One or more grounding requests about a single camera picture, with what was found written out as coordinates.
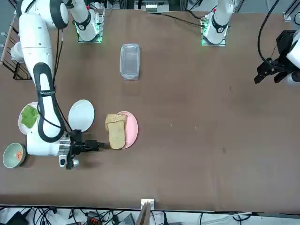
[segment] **floor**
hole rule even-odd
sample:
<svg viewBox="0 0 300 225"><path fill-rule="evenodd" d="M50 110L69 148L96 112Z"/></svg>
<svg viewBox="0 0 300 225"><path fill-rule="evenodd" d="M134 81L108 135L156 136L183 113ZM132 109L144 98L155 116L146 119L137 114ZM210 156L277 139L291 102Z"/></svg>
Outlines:
<svg viewBox="0 0 300 225"><path fill-rule="evenodd" d="M26 212L27 209L24 208L8 208L0 211L0 223L7 222L17 211L22 211L22 213ZM34 215L35 209L31 210L30 213L27 216L27 221L29 221L30 225L33 225L33 215ZM98 210L98 213L101 214L103 212L106 212L106 210ZM114 211L114 215L119 213L119 210ZM74 219L68 219L69 218L70 209L58 209L58 213L53 214L50 212L47 214L47 218L49 222L52 225L68 225L68 224L75 224ZM130 213L132 213L134 220L136 221L139 215L139 211L124 211L120 213L118 216L119 221L122 221L126 216L128 216ZM36 223L39 224L41 221L37 221L38 217L41 214L37 211L35 220ZM86 216L80 211L75 210L75 220L79 224L84 224L86 222ZM164 222L164 215L161 211L153 211L153 216L150 218L150 225L160 225ZM199 224L201 213L190 213L190 212L166 212L166 217L168 223L176 223L177 225L183 224L183 225L197 225ZM232 217L229 217L226 221L223 222L213 222L214 220L219 220L221 218L224 218L228 216L227 214L223 215L217 215L217 214L203 214L202 216L202 225L205 224L213 224L213 225L220 225L220 224L226 224L226 225L238 225L239 222L235 221ZM278 218L278 217L259 217L259 216L252 216L248 220L245 220L242 222L243 225L298 225L300 219L294 219L294 218Z"/></svg>

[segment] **small bowl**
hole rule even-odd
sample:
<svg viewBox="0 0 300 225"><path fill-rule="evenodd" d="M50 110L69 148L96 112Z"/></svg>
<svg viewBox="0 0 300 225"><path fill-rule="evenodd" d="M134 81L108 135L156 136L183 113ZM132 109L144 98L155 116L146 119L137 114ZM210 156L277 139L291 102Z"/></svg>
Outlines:
<svg viewBox="0 0 300 225"><path fill-rule="evenodd" d="M9 169L17 167L24 162L25 156L25 148L19 143L12 143L4 151L3 164Z"/></svg>

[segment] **plastic container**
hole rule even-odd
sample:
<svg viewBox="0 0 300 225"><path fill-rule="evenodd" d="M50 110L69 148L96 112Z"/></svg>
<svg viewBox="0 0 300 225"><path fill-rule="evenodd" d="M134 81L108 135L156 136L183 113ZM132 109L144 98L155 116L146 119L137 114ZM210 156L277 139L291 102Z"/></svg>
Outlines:
<svg viewBox="0 0 300 225"><path fill-rule="evenodd" d="M120 54L120 73L124 80L139 79L140 47L138 44L124 44Z"/></svg>

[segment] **bread slice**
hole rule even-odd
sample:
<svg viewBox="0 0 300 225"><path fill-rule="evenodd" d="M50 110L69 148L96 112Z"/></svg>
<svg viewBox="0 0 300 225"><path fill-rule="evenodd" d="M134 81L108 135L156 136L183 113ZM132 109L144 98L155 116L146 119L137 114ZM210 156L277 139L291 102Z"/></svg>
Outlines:
<svg viewBox="0 0 300 225"><path fill-rule="evenodd" d="M124 126L126 125L126 118L127 116L126 115L119 115L119 114L108 114L107 117L106 117L106 120L105 120L105 129L108 131L108 127L107 127L107 124L108 123L114 123L114 122L117 122L117 121L124 121Z"/></svg>
<svg viewBox="0 0 300 225"><path fill-rule="evenodd" d="M125 128L124 121L120 120L108 123L109 143L112 149L121 149L125 145Z"/></svg>

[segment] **table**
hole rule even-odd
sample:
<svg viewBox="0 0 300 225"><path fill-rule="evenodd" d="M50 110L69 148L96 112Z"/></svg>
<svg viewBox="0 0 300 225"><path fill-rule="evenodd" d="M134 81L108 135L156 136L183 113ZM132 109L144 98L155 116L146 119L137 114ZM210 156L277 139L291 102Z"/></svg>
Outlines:
<svg viewBox="0 0 300 225"><path fill-rule="evenodd" d="M185 12L172 15L197 22ZM272 77L254 84L264 17L234 14L227 47L202 47L197 27L142 11L107 14L100 45L78 44L69 25L57 74L64 114L88 99L95 108L90 135L107 142L106 115L130 111L139 136L127 150L81 154L71 171L57 157L29 157L16 169L0 164L1 203L139 208L141 198L153 198L157 209L299 212L300 89ZM265 57L288 28L282 15L270 16ZM141 49L135 82L119 73L124 43ZM17 118L37 97L30 81L6 71L0 79L3 152L25 143Z"/></svg>

